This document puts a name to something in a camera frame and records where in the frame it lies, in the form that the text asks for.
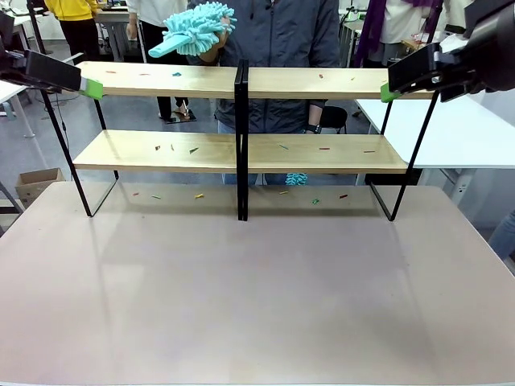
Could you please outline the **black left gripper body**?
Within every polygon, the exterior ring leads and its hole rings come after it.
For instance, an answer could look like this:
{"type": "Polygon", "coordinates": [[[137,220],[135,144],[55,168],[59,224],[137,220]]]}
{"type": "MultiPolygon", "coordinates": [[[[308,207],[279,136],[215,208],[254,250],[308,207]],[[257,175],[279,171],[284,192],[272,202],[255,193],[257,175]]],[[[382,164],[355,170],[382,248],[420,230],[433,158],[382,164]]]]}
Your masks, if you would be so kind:
{"type": "Polygon", "coordinates": [[[1,80],[12,84],[27,84],[25,51],[1,50],[1,80]]]}

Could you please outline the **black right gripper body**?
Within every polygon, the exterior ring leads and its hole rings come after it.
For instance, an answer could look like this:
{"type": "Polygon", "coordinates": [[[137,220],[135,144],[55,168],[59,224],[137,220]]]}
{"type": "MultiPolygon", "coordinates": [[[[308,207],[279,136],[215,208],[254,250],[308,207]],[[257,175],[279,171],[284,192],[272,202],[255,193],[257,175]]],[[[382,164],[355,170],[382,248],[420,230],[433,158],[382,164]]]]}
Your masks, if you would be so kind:
{"type": "Polygon", "coordinates": [[[514,2],[473,1],[464,19],[460,37],[439,43],[441,101],[514,89],[514,2]]]}

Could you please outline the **person right hand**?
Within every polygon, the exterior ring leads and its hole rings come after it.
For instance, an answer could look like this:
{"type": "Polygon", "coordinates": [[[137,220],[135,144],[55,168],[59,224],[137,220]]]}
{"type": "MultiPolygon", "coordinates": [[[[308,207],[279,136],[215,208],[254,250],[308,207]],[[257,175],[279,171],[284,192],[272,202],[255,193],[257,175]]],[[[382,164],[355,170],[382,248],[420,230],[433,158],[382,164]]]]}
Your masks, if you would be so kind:
{"type": "Polygon", "coordinates": [[[218,43],[216,44],[216,49],[220,50],[223,48],[233,31],[232,19],[228,16],[224,16],[220,19],[220,25],[223,29],[216,33],[218,36],[218,43]]]}

